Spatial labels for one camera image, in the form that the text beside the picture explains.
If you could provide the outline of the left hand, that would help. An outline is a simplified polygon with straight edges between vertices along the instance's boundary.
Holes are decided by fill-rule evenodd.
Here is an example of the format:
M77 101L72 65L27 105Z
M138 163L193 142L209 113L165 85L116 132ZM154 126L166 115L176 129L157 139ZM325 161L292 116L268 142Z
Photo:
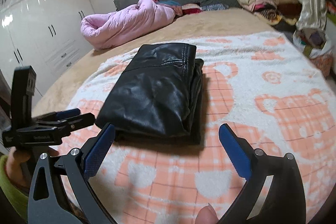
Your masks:
M30 159L30 154L19 151L12 147L5 166L5 173L9 180L17 187L28 189L30 187L29 180L25 177L21 165Z

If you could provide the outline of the right hand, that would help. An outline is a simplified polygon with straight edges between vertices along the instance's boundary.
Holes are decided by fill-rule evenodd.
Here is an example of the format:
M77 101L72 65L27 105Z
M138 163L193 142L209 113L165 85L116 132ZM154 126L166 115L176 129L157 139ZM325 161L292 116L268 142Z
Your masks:
M209 203L199 211L195 224L217 224L218 221L217 213Z

